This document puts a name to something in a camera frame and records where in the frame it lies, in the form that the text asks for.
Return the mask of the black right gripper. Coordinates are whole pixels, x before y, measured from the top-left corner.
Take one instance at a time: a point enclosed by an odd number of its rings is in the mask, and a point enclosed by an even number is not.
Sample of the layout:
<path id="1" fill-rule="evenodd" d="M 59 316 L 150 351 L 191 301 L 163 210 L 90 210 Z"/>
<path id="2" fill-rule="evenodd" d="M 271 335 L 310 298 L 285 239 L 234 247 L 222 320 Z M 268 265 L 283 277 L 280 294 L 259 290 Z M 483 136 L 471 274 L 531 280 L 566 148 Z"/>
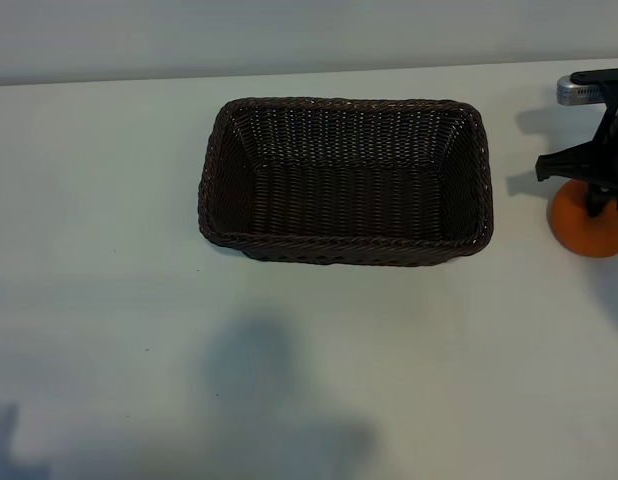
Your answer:
<path id="1" fill-rule="evenodd" d="M 618 210 L 618 99 L 607 107 L 592 140 L 538 157 L 537 180 L 552 176 L 598 185 L 587 187 L 590 218 L 602 215 L 609 205 Z"/>

